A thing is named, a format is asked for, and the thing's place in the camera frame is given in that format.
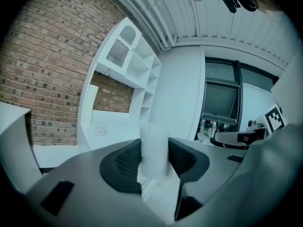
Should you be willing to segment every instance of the window pane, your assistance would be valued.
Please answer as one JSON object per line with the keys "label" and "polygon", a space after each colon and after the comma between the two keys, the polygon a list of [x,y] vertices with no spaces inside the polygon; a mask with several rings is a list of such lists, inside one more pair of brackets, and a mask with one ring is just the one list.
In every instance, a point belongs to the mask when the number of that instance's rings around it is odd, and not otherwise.
{"label": "window pane", "polygon": [[207,78],[216,78],[235,82],[235,75],[232,65],[206,61],[205,76]]}
{"label": "window pane", "polygon": [[255,87],[264,89],[270,92],[270,89],[273,87],[273,80],[263,76],[257,72],[241,68],[242,81],[243,83],[247,83],[253,85]]}
{"label": "window pane", "polygon": [[237,119],[238,88],[207,83],[203,112]]}
{"label": "window pane", "polygon": [[213,145],[214,135],[217,132],[235,132],[236,126],[231,126],[224,123],[219,123],[217,120],[200,119],[199,126],[196,132],[195,141],[203,144]]}

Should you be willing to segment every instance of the white ceiling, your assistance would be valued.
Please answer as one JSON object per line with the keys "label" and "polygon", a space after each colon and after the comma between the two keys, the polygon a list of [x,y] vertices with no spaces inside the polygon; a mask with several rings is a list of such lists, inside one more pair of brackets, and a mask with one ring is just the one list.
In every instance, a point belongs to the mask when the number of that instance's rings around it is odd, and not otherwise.
{"label": "white ceiling", "polygon": [[[141,6],[137,0],[130,1],[149,23],[153,34],[164,48],[166,45],[160,33],[168,41],[169,36],[188,38],[188,41],[193,37],[195,40],[214,43],[234,41],[233,44],[237,42],[239,47],[251,48],[252,52],[259,51],[272,57],[286,68],[300,45],[296,29],[282,12],[249,12],[240,8],[233,14],[222,0],[153,0],[153,3],[150,0],[141,0]],[[164,18],[170,35],[156,14],[156,8]]]}

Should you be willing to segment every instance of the brick wall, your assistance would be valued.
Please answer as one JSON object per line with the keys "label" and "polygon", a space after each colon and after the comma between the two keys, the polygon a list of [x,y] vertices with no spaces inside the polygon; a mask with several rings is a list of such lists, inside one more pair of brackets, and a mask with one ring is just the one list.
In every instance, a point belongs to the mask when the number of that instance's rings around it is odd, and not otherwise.
{"label": "brick wall", "polygon": [[[31,109],[30,144],[77,144],[77,112],[90,63],[126,16],[136,23],[117,0],[29,0],[24,5],[0,48],[0,100]],[[132,90],[99,78],[104,87],[95,108],[128,111]]]}

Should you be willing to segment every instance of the white cylinder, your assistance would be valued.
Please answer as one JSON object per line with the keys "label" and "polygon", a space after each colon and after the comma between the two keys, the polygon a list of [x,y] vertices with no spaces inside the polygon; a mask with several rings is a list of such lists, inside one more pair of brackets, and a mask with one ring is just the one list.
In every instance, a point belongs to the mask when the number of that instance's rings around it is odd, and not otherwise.
{"label": "white cylinder", "polygon": [[169,134],[156,124],[147,124],[140,129],[141,172],[148,179],[167,175],[169,163]]}

